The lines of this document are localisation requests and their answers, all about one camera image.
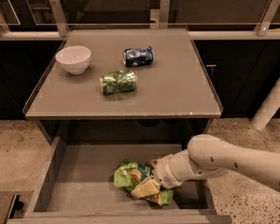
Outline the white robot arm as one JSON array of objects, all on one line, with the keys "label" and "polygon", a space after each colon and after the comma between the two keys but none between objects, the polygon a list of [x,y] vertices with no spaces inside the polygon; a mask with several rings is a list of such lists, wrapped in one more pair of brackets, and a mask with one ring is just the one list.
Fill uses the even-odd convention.
[{"label": "white robot arm", "polygon": [[244,148],[216,136],[192,137],[185,150],[158,159],[153,175],[142,180],[131,192],[137,199],[161,201],[172,196],[185,182],[220,176],[234,171],[271,189],[280,189],[280,155]]}]

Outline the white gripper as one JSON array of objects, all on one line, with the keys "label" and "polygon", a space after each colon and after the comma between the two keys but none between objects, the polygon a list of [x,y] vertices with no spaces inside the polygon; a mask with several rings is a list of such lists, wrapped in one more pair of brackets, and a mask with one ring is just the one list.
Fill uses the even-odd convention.
[{"label": "white gripper", "polygon": [[148,162],[149,167],[154,168],[154,178],[147,177],[139,185],[137,185],[131,194],[134,198],[141,199],[147,196],[159,193],[160,187],[172,189],[181,186],[172,173],[170,167],[170,158],[172,154],[158,159],[152,159]]}]

